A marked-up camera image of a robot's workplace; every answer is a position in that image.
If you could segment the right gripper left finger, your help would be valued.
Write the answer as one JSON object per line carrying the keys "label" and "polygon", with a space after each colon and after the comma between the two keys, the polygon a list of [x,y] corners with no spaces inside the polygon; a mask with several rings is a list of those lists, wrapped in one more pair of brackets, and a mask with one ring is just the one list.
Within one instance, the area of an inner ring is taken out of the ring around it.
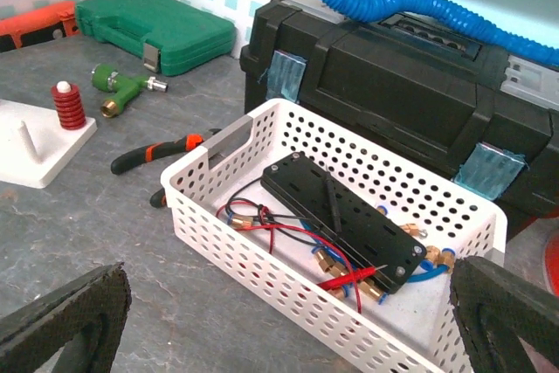
{"label": "right gripper left finger", "polygon": [[1,371],[109,372],[131,306],[124,264],[99,266],[1,319]]}

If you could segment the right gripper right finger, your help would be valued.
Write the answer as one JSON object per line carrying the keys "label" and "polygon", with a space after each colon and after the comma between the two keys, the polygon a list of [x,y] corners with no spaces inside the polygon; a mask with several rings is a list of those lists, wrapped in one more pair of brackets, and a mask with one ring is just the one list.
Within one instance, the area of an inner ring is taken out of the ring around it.
{"label": "right gripper right finger", "polygon": [[453,314],[475,372],[534,372],[527,343],[558,367],[558,298],[479,256],[451,276]]}

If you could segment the large red spring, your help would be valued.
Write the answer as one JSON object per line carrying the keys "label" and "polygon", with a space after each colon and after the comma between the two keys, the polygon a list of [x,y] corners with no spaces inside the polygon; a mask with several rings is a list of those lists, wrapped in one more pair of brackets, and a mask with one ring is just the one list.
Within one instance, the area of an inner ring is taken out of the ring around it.
{"label": "large red spring", "polygon": [[63,129],[79,130],[86,125],[86,115],[77,85],[61,80],[51,88],[51,94]]}

